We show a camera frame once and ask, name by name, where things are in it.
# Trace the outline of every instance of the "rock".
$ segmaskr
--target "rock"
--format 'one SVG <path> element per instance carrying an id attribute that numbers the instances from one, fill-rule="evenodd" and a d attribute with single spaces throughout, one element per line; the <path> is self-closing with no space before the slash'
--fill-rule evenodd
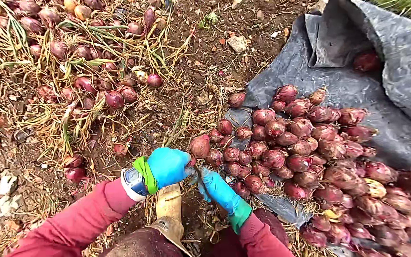
<path id="1" fill-rule="evenodd" d="M 0 217 L 10 216 L 10 214 L 18 210 L 22 204 L 23 199 L 21 194 L 15 195 L 12 198 L 8 195 L 3 196 L 0 199 Z"/>
<path id="2" fill-rule="evenodd" d="M 234 2 L 231 5 L 231 9 L 236 9 L 240 3 L 242 3 L 242 0 L 234 0 Z"/>
<path id="3" fill-rule="evenodd" d="M 9 195 L 17 188 L 17 176 L 6 175 L 1 177 L 0 195 Z"/>
<path id="4" fill-rule="evenodd" d="M 232 36 L 228 38 L 227 42 L 237 53 L 243 52 L 247 49 L 247 40 L 245 37 Z"/>

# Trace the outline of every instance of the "hand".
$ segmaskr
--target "hand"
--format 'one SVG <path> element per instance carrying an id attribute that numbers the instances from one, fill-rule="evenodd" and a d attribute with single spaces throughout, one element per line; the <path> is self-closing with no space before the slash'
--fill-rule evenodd
<path id="1" fill-rule="evenodd" d="M 204 200 L 210 202 L 210 198 L 221 205 L 229 215 L 233 215 L 242 198 L 232 190 L 232 188 L 221 178 L 220 174 L 202 168 L 202 180 L 207 188 L 204 190 L 202 184 L 199 185 L 199 192 L 204 196 Z"/>
<path id="2" fill-rule="evenodd" d="M 155 149 L 147 163 L 158 188 L 163 188 L 178 183 L 189 175 L 185 172 L 185 166 L 189 161 L 191 161 L 189 153 L 163 147 Z"/>

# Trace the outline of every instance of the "tan boot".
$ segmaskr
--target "tan boot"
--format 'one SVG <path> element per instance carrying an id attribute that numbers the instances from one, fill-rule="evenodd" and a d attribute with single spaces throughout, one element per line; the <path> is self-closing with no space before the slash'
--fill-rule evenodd
<path id="1" fill-rule="evenodd" d="M 180 184 L 173 184 L 160 189 L 157 193 L 155 206 L 158 220 L 147 227 L 156 229 L 187 256 L 193 257 L 180 242 L 184 231 Z"/>

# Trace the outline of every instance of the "gray tarp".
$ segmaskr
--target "gray tarp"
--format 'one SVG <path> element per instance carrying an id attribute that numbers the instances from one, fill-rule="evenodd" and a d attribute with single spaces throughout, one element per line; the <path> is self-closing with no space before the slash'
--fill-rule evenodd
<path id="1" fill-rule="evenodd" d="M 372 47 L 385 62 L 383 72 L 354 71 L 353 58 Z M 305 14 L 293 23 L 282 52 L 248 83 L 243 109 L 267 108 L 284 84 L 304 95 L 327 85 L 323 105 L 368 109 L 363 124 L 380 131 L 367 143 L 378 150 L 377 159 L 411 170 L 411 20 L 360 0 L 330 0 L 323 15 Z M 251 120 L 242 109 L 227 115 L 237 123 Z M 293 223 L 305 220 L 282 206 L 289 202 L 260 199 Z"/>

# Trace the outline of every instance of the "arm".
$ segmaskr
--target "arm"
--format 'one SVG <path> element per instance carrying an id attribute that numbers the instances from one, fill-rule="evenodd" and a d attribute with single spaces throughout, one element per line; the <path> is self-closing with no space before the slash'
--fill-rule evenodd
<path id="1" fill-rule="evenodd" d="M 102 182 L 91 194 L 30 231 L 9 256 L 82 256 L 81 251 L 135 203 L 120 178 Z"/>

